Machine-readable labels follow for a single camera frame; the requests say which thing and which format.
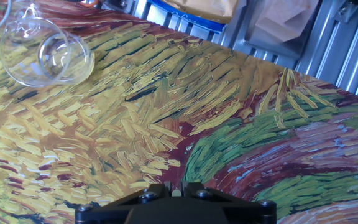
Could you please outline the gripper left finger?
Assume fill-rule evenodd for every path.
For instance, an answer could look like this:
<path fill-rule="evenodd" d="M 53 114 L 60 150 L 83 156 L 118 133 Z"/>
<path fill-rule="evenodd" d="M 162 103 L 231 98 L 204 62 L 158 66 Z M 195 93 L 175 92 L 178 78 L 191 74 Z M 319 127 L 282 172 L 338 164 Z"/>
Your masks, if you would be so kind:
<path fill-rule="evenodd" d="M 124 223 L 133 208 L 170 196 L 171 182 L 150 184 L 145 190 L 140 190 L 102 207 L 96 207 L 90 203 L 80 205 L 75 210 L 75 224 Z"/>

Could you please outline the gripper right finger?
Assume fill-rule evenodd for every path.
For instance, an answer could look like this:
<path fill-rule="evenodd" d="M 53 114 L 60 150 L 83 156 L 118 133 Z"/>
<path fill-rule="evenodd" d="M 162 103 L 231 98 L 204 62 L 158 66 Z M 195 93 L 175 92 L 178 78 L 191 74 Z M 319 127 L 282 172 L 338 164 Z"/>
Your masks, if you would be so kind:
<path fill-rule="evenodd" d="M 201 182 L 182 182 L 182 196 L 211 202 L 229 223 L 276 224 L 276 203 L 272 200 L 246 201 Z"/>

